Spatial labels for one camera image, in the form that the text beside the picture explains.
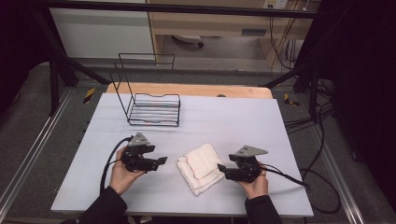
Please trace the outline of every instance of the white tabletop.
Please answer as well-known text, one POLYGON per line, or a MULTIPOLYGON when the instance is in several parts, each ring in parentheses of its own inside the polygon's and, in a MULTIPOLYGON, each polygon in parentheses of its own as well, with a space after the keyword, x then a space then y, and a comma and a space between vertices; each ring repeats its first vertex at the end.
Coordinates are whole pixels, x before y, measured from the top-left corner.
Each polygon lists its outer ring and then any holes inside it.
MULTIPOLYGON (((130 95, 122 95, 129 100, 130 95)), ((301 180, 276 100, 180 96, 179 127, 131 126, 115 93, 104 93, 58 195, 55 212, 83 212, 99 195, 107 158, 123 138, 142 132, 155 145, 146 158, 168 157, 156 172, 139 177, 122 198, 130 215, 242 217, 246 215, 242 188, 221 179, 195 196, 177 168, 177 158, 210 143, 227 167, 228 155, 243 145, 268 150, 257 159, 301 180)), ((106 186, 110 178, 107 174, 106 186)), ((304 187, 267 173, 269 194, 282 217, 312 217, 304 187)))

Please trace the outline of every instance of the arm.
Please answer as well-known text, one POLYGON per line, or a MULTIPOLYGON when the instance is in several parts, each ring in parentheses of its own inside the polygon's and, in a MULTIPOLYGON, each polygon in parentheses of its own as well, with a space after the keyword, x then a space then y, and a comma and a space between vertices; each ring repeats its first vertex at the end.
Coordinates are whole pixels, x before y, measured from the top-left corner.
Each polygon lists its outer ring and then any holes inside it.
MULTIPOLYGON (((122 161, 120 160, 122 148, 117 151, 116 162, 113 165, 111 172, 110 184, 103 194, 101 194, 78 219, 78 224, 84 223, 118 223, 120 218, 125 213, 127 205, 121 198, 124 193, 136 179, 143 175, 144 171, 129 172, 122 161)), ((77 223, 76 221, 70 222, 67 220, 63 224, 77 223)))
POLYGON ((250 224, 282 223, 271 198, 268 196, 268 180, 265 175, 266 172, 262 171, 251 183, 238 182, 247 195, 245 207, 247 209, 247 218, 250 224))

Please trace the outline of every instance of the white towel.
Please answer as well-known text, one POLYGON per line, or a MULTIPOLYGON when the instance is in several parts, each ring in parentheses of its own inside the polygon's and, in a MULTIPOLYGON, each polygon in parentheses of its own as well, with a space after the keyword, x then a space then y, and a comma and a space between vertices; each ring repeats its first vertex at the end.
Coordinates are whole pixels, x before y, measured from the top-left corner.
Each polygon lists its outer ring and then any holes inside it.
POLYGON ((204 144, 178 158, 177 166, 191 191, 198 196, 224 177, 218 163, 223 164, 215 149, 204 144))

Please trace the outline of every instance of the black sleeve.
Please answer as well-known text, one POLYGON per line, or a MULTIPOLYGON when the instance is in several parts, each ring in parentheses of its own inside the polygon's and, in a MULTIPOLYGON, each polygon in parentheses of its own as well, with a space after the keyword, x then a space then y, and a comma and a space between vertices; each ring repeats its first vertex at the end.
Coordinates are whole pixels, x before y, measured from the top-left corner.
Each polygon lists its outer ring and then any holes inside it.
POLYGON ((127 209, 125 201, 111 187, 107 187, 78 219, 78 224, 119 223, 127 209))
POLYGON ((245 201, 247 209, 247 218, 250 224, 277 224, 282 223, 271 198, 263 195, 254 199, 245 201))

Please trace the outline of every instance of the power outlet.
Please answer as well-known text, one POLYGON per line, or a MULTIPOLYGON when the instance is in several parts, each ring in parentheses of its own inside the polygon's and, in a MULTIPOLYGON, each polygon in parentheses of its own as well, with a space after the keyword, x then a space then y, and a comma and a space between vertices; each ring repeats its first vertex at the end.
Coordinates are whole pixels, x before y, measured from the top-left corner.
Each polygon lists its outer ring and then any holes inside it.
POLYGON ((276 0, 275 9, 285 9, 288 0, 276 0))
POLYGON ((275 8, 275 5, 276 5, 276 0, 265 0, 262 8, 275 8))

